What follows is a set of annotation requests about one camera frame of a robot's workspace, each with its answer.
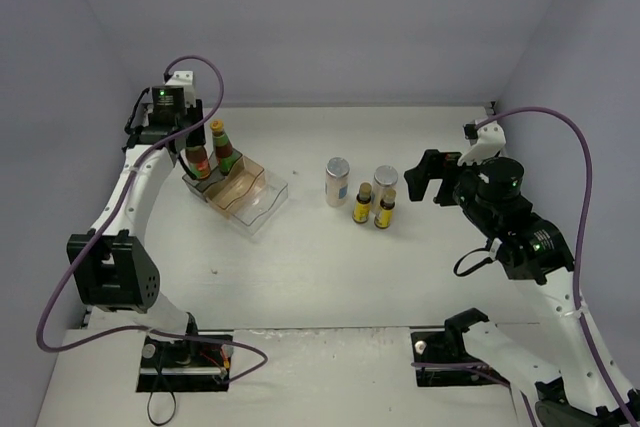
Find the small yellow bottle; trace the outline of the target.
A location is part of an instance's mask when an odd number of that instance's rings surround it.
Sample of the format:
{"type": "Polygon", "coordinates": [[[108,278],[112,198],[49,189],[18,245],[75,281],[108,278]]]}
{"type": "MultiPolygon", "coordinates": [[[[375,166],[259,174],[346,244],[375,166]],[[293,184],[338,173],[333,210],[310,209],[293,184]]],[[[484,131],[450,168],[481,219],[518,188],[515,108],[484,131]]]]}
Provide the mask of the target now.
{"type": "Polygon", "coordinates": [[[352,219],[358,223],[363,224],[368,221],[369,213],[371,209],[372,202],[372,186],[368,182],[363,182],[360,184],[354,209],[352,213],[352,219]]]}
{"type": "Polygon", "coordinates": [[[396,190],[386,189],[380,196],[378,211],[374,218],[374,225],[379,229],[387,229],[391,225],[393,211],[396,204],[396,190]]]}

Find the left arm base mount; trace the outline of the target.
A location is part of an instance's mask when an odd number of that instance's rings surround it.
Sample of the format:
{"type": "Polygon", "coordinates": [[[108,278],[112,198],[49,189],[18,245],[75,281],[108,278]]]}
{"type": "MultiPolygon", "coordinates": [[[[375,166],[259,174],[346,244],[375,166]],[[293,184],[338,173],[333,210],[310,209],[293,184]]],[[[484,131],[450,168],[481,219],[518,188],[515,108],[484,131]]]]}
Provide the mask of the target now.
{"type": "MultiPolygon", "coordinates": [[[[205,333],[208,339],[231,341],[228,333],[205,333]]],[[[160,341],[146,336],[141,350],[137,393],[227,392],[232,347],[219,343],[160,341]]]]}

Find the red sauce bottle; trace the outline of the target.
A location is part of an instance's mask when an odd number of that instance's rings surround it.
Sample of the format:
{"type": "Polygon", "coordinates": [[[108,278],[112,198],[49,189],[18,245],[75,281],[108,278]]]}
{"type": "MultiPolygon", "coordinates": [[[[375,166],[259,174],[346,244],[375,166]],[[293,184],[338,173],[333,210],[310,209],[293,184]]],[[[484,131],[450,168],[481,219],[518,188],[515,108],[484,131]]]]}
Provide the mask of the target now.
{"type": "Polygon", "coordinates": [[[212,139],[214,143],[214,153],[219,171],[223,175],[228,175],[237,162],[236,151],[225,131],[222,120],[215,119],[210,124],[212,139]]]}
{"type": "Polygon", "coordinates": [[[209,156],[204,145],[187,147],[185,157],[194,179],[206,179],[210,176],[209,156]]]}

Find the silver-lid shaker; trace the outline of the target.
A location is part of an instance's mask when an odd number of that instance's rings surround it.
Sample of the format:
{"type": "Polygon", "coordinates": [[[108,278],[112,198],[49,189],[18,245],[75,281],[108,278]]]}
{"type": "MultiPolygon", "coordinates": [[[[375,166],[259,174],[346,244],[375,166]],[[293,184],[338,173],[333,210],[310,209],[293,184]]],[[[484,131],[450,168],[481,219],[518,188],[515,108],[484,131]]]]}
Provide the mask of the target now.
{"type": "Polygon", "coordinates": [[[346,202],[350,165],[342,157],[331,158],[325,169],[325,200],[331,207],[340,207],[346,202]]]}
{"type": "Polygon", "coordinates": [[[372,211],[377,213],[382,195],[388,189],[394,189],[398,182],[398,172],[390,165],[379,166],[373,176],[372,183],[372,211]]]}

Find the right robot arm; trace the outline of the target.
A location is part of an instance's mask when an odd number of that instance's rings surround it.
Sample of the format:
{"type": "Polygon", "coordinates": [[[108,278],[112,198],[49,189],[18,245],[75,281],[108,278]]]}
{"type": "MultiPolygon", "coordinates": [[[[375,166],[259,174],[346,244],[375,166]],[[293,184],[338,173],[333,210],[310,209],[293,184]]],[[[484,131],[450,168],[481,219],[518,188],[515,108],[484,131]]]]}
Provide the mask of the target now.
{"type": "Polygon", "coordinates": [[[543,426],[636,426],[639,392],[620,372],[574,287],[578,265],[561,231],[533,210],[520,189],[523,166],[494,156],[467,166],[458,152],[429,149],[404,174],[411,201],[428,184],[434,199],[456,205],[487,239],[483,265],[499,263],[539,319],[554,359],[547,362],[499,330],[476,308],[444,323],[451,368],[485,364],[523,396],[543,426]]]}

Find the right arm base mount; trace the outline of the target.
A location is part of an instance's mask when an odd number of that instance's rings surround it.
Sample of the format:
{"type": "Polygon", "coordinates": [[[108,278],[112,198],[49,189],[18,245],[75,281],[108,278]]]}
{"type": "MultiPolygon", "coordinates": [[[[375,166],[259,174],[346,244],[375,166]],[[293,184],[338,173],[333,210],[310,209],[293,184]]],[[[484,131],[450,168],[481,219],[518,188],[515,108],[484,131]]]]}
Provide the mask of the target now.
{"type": "Polygon", "coordinates": [[[509,386],[508,381],[481,361],[467,354],[456,354],[446,343],[442,329],[410,332],[413,362],[419,388],[509,386]]]}

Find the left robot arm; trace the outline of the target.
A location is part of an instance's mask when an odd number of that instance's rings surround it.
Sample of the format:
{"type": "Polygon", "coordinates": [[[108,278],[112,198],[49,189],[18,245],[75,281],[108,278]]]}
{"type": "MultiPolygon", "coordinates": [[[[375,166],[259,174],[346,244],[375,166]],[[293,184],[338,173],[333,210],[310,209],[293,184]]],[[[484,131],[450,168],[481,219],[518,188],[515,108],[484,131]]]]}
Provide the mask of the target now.
{"type": "Polygon", "coordinates": [[[169,335],[164,355],[175,365],[191,365],[200,342],[189,334],[193,317],[162,292],[159,270],[144,247],[144,238],[160,189],[173,171],[184,135],[171,135],[203,118],[202,102],[192,87],[153,87],[152,104],[135,127],[128,126],[124,166],[100,217],[85,234],[73,234],[67,255],[81,301],[119,313],[152,336],[169,335]]]}

